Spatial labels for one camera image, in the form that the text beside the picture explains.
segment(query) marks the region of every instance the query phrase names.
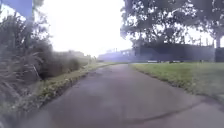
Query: asphalt path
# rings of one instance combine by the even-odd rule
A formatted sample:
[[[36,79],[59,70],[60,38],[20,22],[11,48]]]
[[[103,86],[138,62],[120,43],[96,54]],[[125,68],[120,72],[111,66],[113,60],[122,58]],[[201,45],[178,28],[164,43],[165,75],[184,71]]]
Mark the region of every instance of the asphalt path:
[[[89,73],[20,127],[224,128],[224,109],[120,64]]]

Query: dark fence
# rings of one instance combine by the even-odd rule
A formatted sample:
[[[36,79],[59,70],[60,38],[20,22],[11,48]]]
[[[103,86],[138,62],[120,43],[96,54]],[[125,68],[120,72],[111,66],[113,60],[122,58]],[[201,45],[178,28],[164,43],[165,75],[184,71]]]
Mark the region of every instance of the dark fence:
[[[209,61],[215,60],[215,49],[211,46],[157,43],[134,48],[140,60],[159,61]]]
[[[215,50],[216,62],[224,62],[224,48],[217,48]]]

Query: foliage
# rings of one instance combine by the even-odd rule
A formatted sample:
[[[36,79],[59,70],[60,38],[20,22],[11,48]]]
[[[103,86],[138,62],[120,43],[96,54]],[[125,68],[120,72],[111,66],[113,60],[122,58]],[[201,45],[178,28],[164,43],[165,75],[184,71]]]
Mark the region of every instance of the foliage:
[[[209,32],[217,47],[224,34],[222,0],[124,0],[121,35],[134,47],[145,43],[184,43],[188,29]]]
[[[31,93],[34,83],[79,69],[91,57],[54,52],[45,21],[24,21],[17,14],[0,23],[0,102],[13,103]]]

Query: tree trunk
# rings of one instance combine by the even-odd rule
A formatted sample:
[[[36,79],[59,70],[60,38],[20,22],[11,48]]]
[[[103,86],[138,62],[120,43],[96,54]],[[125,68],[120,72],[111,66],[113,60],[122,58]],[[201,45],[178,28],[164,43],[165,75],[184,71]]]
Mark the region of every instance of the tree trunk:
[[[216,37],[216,48],[220,48],[221,47],[221,37]]]

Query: vegetation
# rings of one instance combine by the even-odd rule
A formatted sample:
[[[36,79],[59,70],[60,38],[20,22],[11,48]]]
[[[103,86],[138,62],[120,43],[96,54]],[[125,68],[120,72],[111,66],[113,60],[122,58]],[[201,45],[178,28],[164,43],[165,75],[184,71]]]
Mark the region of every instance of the vegetation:
[[[0,118],[19,118],[62,94],[88,71],[111,64],[98,64],[82,52],[53,51],[46,24],[44,17],[23,20],[17,13],[0,22]]]
[[[160,63],[132,66],[194,94],[218,97],[224,93],[223,63]]]
[[[132,40],[134,50],[155,43],[213,46],[214,40],[220,47],[224,35],[222,0],[124,0],[124,3],[121,35]],[[209,34],[213,43],[202,42],[202,37],[196,39],[189,30]]]

